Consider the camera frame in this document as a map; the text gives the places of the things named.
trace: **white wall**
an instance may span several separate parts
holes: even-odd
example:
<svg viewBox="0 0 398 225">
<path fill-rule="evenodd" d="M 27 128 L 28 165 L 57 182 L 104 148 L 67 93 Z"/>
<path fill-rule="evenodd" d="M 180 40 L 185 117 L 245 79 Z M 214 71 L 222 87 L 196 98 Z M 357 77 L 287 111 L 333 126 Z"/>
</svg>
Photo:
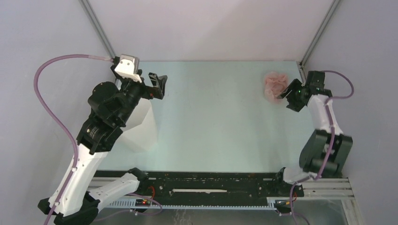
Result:
<svg viewBox="0 0 398 225">
<path fill-rule="evenodd" d="M 354 96 L 334 108 L 354 141 L 344 173 L 368 225 L 397 224 L 397 8 L 395 0 L 343 1 L 307 65 L 340 71 L 354 83 Z M 336 96 L 349 93 L 333 74 L 326 87 Z"/>
<path fill-rule="evenodd" d="M 332 2 L 90 1 L 116 54 L 145 61 L 300 61 Z"/>
<path fill-rule="evenodd" d="M 0 1 L 1 225 L 39 225 L 37 208 L 58 186 L 72 145 L 33 91 L 37 68 L 56 56 L 106 56 L 77 0 Z M 73 59 L 44 70 L 39 89 L 76 137 L 87 118 L 87 98 L 101 81 L 113 80 L 110 63 Z"/>
</svg>

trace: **pink object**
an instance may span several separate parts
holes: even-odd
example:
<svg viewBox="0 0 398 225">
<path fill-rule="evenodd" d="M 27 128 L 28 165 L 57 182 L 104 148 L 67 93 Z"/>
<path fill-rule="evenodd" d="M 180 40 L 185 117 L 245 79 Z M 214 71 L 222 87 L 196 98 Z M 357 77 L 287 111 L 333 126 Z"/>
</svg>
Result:
<svg viewBox="0 0 398 225">
<path fill-rule="evenodd" d="M 264 79 L 264 96 L 272 103 L 281 103 L 282 99 L 276 97 L 284 91 L 288 86 L 288 77 L 286 74 L 271 72 L 265 75 Z"/>
</svg>

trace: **purple cable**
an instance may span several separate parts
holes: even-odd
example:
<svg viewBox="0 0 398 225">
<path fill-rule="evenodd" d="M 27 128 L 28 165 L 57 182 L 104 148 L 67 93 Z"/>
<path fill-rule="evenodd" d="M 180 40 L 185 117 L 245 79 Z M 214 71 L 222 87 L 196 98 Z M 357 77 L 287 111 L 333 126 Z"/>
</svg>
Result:
<svg viewBox="0 0 398 225">
<path fill-rule="evenodd" d="M 296 223 L 296 225 L 297 225 L 297 219 L 296 219 L 295 215 L 298 215 L 298 216 L 302 217 L 308 224 L 309 224 L 309 222 L 308 222 L 307 218 L 305 218 L 304 215 L 295 213 L 295 212 L 293 211 L 293 190 L 294 190 L 294 187 L 295 187 L 298 183 L 301 183 L 301 182 L 304 182 L 304 181 L 306 181 L 306 180 L 309 180 L 310 178 L 313 178 L 313 180 L 318 180 L 318 179 L 322 176 L 323 170 L 325 169 L 325 166 L 326 166 L 326 164 L 327 164 L 327 162 L 328 162 L 328 159 L 329 159 L 330 153 L 332 152 L 333 144 L 334 144 L 334 141 L 335 141 L 335 135 L 336 135 L 336 134 L 335 134 L 335 128 L 334 128 L 334 124 L 333 124 L 332 113 L 330 112 L 330 109 L 329 109 L 329 106 L 327 105 L 327 103 L 328 103 L 330 100 L 332 100 L 332 99 L 347 99 L 347 98 L 350 98 L 350 97 L 354 94 L 354 85 L 352 84 L 352 82 L 350 81 L 350 79 L 348 79 L 346 76 L 344 76 L 343 74 L 341 74 L 341 73 L 339 73 L 339 72 L 333 71 L 333 70 L 323 70 L 322 72 L 324 72 L 324 73 L 334 73 L 334 74 L 337 74 L 337 75 L 341 76 L 342 78 L 344 78 L 344 79 L 350 84 L 350 86 L 351 86 L 351 93 L 350 93 L 349 95 L 347 95 L 347 96 L 329 97 L 329 98 L 327 98 L 326 101 L 325 101 L 325 104 L 324 104 L 324 105 L 325 105 L 325 109 L 326 109 L 326 114 L 328 115 L 329 124 L 330 124 L 330 132 L 331 132 L 330 143 L 329 143 L 328 150 L 326 151 L 325 158 L 323 159 L 322 166 L 320 167 L 319 172 L 318 172 L 318 174 L 316 175 L 316 177 L 314 178 L 314 177 L 308 176 L 308 177 L 306 177 L 306 178 L 303 178 L 303 179 L 301 179 L 301 180 L 296 181 L 296 182 L 291 186 L 290 195 L 289 195 L 289 201 L 290 201 L 290 207 L 291 207 L 291 216 L 293 217 L 294 222 Z"/>
<path fill-rule="evenodd" d="M 103 61 L 110 61 L 112 62 L 113 59 L 110 58 L 105 58 L 105 57 L 100 57 L 100 56 L 91 56 L 91 55 L 83 55 L 83 54 L 73 54 L 73 55 L 64 55 L 64 56 L 59 56 L 56 58 L 53 58 L 45 63 L 43 63 L 43 65 L 41 65 L 35 74 L 35 78 L 33 80 L 33 87 L 36 93 L 36 96 L 38 97 L 38 100 L 40 101 L 41 105 L 44 107 L 44 109 L 47 111 L 47 113 L 55 120 L 55 122 L 60 125 L 60 127 L 63 129 L 63 131 L 66 133 L 66 135 L 68 136 L 69 140 L 72 142 L 72 146 L 73 146 L 73 163 L 72 163 L 72 168 L 76 168 L 77 165 L 77 157 L 78 157 L 78 152 L 77 152 L 77 144 L 75 139 L 73 138 L 72 134 L 69 132 L 69 130 L 66 128 L 66 126 L 54 115 L 53 111 L 51 111 L 51 109 L 47 106 L 47 104 L 45 103 L 43 97 L 40 94 L 40 91 L 38 90 L 38 78 L 40 76 L 40 73 L 43 71 L 44 68 L 46 68 L 48 65 L 50 65 L 53 62 L 56 61 L 60 61 L 60 60 L 64 60 L 64 59 L 70 59 L 70 58 L 89 58 L 89 59 L 94 59 L 94 60 L 103 60 Z M 50 212 L 47 215 L 47 218 L 44 222 L 44 225 L 47 225 L 48 222 L 50 221 L 51 215 L 53 214 L 55 207 L 56 207 L 56 203 L 59 202 L 59 200 L 62 197 L 63 192 L 65 191 L 66 186 L 68 185 L 71 177 L 72 177 L 73 171 L 71 170 L 68 174 L 68 176 L 66 177 L 65 182 L 63 183 L 55 201 L 53 206 L 50 209 Z"/>
<path fill-rule="evenodd" d="M 138 194 L 135 194 L 135 193 L 130 193 L 130 194 L 128 194 L 128 195 L 140 197 L 140 198 L 143 198 L 143 199 L 148 199 L 148 198 L 146 198 L 145 196 L 138 195 Z M 157 205 L 159 205 L 159 207 L 160 207 L 161 210 L 159 210 L 158 212 L 153 212 L 153 213 L 142 213 L 142 212 L 137 212 L 137 211 L 134 211 L 134 210 L 121 210 L 121 211 L 117 211 L 117 212 L 115 212 L 115 213 L 112 213 L 112 214 L 109 215 L 109 216 L 96 219 L 96 220 L 94 220 L 94 222 L 99 222 L 99 221 L 102 221 L 102 220 L 106 220 L 106 219 L 111 218 L 111 217 L 113 217 L 113 216 L 115 216 L 115 215 L 117 215 L 117 214 L 125 213 L 125 212 L 134 212 L 134 213 L 137 213 L 137 214 L 140 214 L 140 215 L 144 215 L 144 216 L 154 216 L 154 215 L 157 215 L 157 214 L 159 214 L 159 213 L 161 213 L 161 212 L 163 211 L 163 207 L 162 207 L 162 205 L 161 205 L 159 202 L 157 202 L 157 201 L 154 200 L 154 199 L 148 199 L 148 200 L 151 201 L 151 202 L 153 202 L 153 203 L 155 203 L 155 204 L 157 204 Z"/>
</svg>

